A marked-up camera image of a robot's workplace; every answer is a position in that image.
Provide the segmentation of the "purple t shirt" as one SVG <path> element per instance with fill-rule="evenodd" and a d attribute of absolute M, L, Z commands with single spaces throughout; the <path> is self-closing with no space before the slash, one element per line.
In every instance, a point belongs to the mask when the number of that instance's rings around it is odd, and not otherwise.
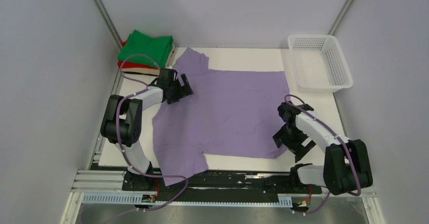
<path fill-rule="evenodd" d="M 153 117 L 153 150 L 166 186 L 208 169 L 205 155 L 276 159 L 287 148 L 273 135 L 289 93 L 282 71 L 209 69 L 209 57 L 187 48 L 174 64 L 193 94 L 162 103 Z"/>

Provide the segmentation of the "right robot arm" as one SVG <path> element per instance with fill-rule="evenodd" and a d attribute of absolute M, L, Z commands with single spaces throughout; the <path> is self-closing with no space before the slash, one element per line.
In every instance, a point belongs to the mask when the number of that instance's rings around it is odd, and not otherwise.
<path fill-rule="evenodd" d="M 284 125 L 273 135 L 277 147 L 285 146 L 295 159 L 290 169 L 290 188 L 302 192 L 309 185 L 326 187 L 333 195 L 359 194 L 373 185 L 366 144 L 335 132 L 308 104 L 280 104 L 278 114 Z M 300 161 L 314 147 L 324 153 L 323 165 Z"/>

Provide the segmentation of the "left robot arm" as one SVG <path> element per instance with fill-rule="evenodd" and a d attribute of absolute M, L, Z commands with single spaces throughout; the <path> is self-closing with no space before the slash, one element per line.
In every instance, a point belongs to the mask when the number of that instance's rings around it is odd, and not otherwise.
<path fill-rule="evenodd" d="M 155 184 L 155 175 L 148 172 L 151 162 L 139 143 L 143 112 L 163 102 L 176 103 L 194 92 L 186 74 L 178 75 L 169 68 L 162 68 L 157 78 L 143 85 L 144 88 L 136 93 L 109 97 L 100 133 L 121 151 L 128 172 L 137 175 L 137 186 L 149 190 Z"/>

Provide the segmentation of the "green folded t shirt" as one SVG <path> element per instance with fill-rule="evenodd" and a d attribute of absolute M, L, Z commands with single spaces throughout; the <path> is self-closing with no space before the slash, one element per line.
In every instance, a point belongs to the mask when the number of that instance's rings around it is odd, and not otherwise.
<path fill-rule="evenodd" d="M 125 41 L 117 59 L 129 63 L 165 68 L 174 48 L 171 35 L 151 37 L 134 30 Z"/>

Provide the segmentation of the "white plastic basket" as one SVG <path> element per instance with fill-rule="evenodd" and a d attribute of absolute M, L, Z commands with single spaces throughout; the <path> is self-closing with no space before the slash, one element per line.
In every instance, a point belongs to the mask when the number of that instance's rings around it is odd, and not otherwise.
<path fill-rule="evenodd" d="M 293 34 L 287 41 L 299 92 L 334 93 L 353 86 L 348 64 L 336 37 Z"/>

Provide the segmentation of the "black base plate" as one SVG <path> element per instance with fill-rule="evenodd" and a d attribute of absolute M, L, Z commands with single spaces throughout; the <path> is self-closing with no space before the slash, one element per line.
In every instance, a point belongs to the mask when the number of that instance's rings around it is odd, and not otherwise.
<path fill-rule="evenodd" d="M 156 201 L 269 203 L 277 202 L 279 194 L 307 198 L 322 193 L 318 186 L 299 184 L 288 172 L 207 170 L 170 186 L 160 177 L 128 171 L 123 177 L 123 191 L 153 192 Z"/>

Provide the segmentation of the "aluminium frame rail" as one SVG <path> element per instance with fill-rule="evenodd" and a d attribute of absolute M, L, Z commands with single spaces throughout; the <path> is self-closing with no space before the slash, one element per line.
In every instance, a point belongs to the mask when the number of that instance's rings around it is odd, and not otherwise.
<path fill-rule="evenodd" d="M 123 191 L 123 168 L 80 170 L 73 182 L 63 223 L 385 223 L 373 188 L 359 197 L 307 198 L 279 194 L 277 202 L 156 201 L 153 192 Z"/>

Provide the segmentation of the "left corner metal post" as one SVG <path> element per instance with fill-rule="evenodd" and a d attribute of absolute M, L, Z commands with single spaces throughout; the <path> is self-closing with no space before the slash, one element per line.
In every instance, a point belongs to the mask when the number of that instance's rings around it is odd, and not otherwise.
<path fill-rule="evenodd" d="M 108 14 L 108 11 L 107 11 L 105 5 L 103 4 L 102 0 L 93 0 L 93 2 L 95 3 L 95 6 L 97 7 L 105 25 L 107 26 L 109 33 L 113 38 L 114 43 L 116 44 L 116 46 L 120 50 L 122 48 L 122 40 L 121 40 L 113 22 L 112 22 L 111 17 Z"/>

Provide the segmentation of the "corner metal post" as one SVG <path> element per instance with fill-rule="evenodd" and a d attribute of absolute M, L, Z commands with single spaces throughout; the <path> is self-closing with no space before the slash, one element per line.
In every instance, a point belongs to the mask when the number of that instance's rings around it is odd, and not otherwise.
<path fill-rule="evenodd" d="M 95 6 L 97 7 L 105 25 L 107 26 L 109 33 L 113 38 L 114 43 L 116 44 L 116 46 L 120 50 L 122 48 L 122 40 L 121 40 L 113 22 L 112 22 L 111 17 L 108 14 L 108 11 L 107 11 L 105 5 L 103 4 L 102 0 L 93 0 L 93 2 L 95 3 Z"/>
<path fill-rule="evenodd" d="M 339 27 L 341 26 L 342 21 L 346 17 L 348 11 L 350 10 L 351 6 L 353 5 L 355 0 L 346 0 L 340 9 L 338 15 L 336 16 L 331 28 L 328 31 L 328 35 L 335 36 L 337 33 Z"/>

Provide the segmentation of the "right corner metal post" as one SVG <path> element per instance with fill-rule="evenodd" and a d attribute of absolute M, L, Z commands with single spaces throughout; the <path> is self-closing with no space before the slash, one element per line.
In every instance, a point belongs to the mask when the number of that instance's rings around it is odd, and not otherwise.
<path fill-rule="evenodd" d="M 338 15 L 336 16 L 331 28 L 328 31 L 328 35 L 335 36 L 337 33 L 339 27 L 341 26 L 342 21 L 346 17 L 348 11 L 350 10 L 351 6 L 353 5 L 355 0 L 346 0 L 340 9 Z"/>

